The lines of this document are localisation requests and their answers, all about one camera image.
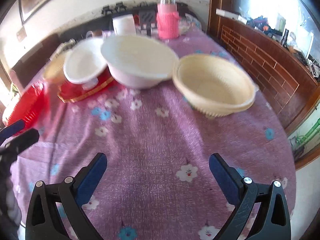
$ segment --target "pink thermos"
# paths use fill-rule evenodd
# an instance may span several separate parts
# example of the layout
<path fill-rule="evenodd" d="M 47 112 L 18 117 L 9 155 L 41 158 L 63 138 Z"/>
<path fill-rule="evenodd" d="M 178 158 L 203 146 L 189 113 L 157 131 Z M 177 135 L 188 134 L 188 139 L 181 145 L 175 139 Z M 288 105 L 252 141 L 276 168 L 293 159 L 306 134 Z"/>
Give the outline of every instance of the pink thermos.
<path fill-rule="evenodd" d="M 160 39 L 179 37 L 179 13 L 175 0 L 160 0 L 157 13 L 158 35 Z"/>

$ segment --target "cream plastic basket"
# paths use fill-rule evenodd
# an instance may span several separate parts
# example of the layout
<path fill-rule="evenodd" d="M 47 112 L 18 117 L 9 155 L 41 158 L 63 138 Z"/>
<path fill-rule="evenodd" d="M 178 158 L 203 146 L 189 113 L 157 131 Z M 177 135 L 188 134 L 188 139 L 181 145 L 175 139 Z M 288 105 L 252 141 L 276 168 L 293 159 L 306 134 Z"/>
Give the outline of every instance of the cream plastic basket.
<path fill-rule="evenodd" d="M 44 67 L 43 79 L 51 84 L 63 83 L 66 78 L 63 73 L 63 65 L 69 51 L 58 55 Z"/>
<path fill-rule="evenodd" d="M 259 89 L 249 75 L 220 57 L 192 54 L 180 59 L 173 83 L 197 110 L 225 116 L 248 109 Z"/>

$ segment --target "metal screw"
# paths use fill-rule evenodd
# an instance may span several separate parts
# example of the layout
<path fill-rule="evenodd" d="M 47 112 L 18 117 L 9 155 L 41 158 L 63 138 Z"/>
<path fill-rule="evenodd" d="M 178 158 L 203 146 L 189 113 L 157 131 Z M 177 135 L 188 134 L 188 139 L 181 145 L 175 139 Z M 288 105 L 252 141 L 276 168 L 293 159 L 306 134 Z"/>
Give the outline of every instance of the metal screw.
<path fill-rule="evenodd" d="M 245 177 L 245 178 L 243 179 L 243 181 L 244 181 L 246 184 L 251 184 L 251 183 L 252 183 L 252 179 L 249 178 L 249 177 Z"/>
<path fill-rule="evenodd" d="M 39 181 L 36 183 L 36 186 L 37 186 L 37 187 L 41 187 L 42 184 L 43 184 L 43 182 L 42 182 L 41 180 L 39 180 Z"/>
<path fill-rule="evenodd" d="M 281 183 L 279 182 L 279 181 L 275 181 L 274 183 L 273 183 L 276 187 L 280 187 L 281 186 Z"/>
<path fill-rule="evenodd" d="M 65 183 L 70 183 L 70 182 L 72 182 L 73 181 L 73 178 L 72 177 L 66 177 L 65 179 L 64 179 L 64 182 Z"/>

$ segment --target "white bowl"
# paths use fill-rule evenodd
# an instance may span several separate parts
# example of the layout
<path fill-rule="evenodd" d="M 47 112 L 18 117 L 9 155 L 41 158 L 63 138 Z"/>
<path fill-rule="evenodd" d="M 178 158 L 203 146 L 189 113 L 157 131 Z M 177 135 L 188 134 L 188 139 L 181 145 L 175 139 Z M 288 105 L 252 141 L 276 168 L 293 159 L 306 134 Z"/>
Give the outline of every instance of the white bowl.
<path fill-rule="evenodd" d="M 63 72 L 73 84 L 84 84 L 98 77 L 107 67 L 100 49 L 102 38 L 88 38 L 80 41 L 66 57 Z"/>
<path fill-rule="evenodd" d="M 168 46 L 148 37 L 112 36 L 105 39 L 101 54 L 113 78 L 135 89 L 146 89 L 172 78 L 178 56 Z"/>

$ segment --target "red tray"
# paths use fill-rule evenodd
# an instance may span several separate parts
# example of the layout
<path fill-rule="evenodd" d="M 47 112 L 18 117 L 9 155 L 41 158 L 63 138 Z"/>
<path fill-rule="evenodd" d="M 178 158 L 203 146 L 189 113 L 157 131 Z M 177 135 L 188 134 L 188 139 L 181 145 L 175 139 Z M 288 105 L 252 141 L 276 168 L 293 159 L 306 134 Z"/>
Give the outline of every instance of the red tray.
<path fill-rule="evenodd" d="M 78 102 L 81 101 L 100 90 L 104 89 L 105 87 L 111 87 L 114 85 L 118 85 L 118 82 L 116 82 L 113 77 L 111 76 L 109 72 L 109 68 L 106 68 L 100 76 L 98 76 L 98 84 L 90 89 L 90 90 L 84 90 L 82 88 L 82 85 L 76 85 L 68 80 L 63 82 L 63 84 L 59 87 L 58 97 L 64 102 Z"/>

